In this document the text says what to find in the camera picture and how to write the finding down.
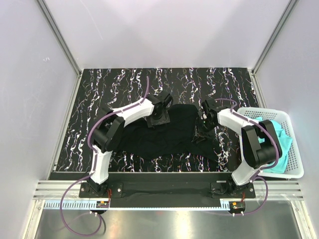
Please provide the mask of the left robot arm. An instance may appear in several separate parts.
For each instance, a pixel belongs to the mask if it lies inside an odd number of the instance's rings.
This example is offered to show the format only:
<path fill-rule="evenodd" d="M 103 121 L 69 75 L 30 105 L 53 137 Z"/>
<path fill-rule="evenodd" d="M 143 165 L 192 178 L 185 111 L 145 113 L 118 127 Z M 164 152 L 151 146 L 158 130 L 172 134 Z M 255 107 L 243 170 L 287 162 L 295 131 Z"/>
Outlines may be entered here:
<path fill-rule="evenodd" d="M 88 145 L 93 150 L 93 162 L 87 183 L 96 192 L 103 191 L 102 185 L 109 178 L 109 163 L 112 152 L 119 146 L 124 128 L 145 119 L 147 127 L 170 122 L 168 109 L 173 105 L 169 93 L 147 94 L 138 101 L 114 110 L 106 109 L 88 135 Z"/>

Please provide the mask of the black t shirt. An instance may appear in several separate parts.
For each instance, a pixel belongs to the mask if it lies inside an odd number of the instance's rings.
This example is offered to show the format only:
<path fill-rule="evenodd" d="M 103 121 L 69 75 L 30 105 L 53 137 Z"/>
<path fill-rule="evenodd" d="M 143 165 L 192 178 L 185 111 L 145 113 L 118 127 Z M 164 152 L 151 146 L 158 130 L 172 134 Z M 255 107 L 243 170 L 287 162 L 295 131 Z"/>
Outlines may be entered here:
<path fill-rule="evenodd" d="M 152 160 L 159 156 L 190 153 L 208 159 L 218 165 L 214 140 L 192 143 L 196 121 L 199 116 L 195 105 L 176 104 L 168 110 L 170 122 L 147 127 L 145 119 L 139 119 L 124 128 L 115 153 L 127 152 L 143 159 Z"/>

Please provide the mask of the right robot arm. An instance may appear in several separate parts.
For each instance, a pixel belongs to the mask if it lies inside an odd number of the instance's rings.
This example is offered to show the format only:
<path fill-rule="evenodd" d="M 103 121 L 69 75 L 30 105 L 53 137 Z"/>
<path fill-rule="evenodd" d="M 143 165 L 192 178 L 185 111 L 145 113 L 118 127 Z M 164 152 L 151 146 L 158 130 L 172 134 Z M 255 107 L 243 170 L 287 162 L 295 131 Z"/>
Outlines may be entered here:
<path fill-rule="evenodd" d="M 241 163 L 224 183 L 211 188 L 213 196 L 243 196 L 258 174 L 276 166 L 283 154 L 273 123 L 245 117 L 235 111 L 235 106 L 222 106 L 219 99 L 205 100 L 196 122 L 196 138 L 211 137 L 217 126 L 227 127 L 240 137 Z"/>

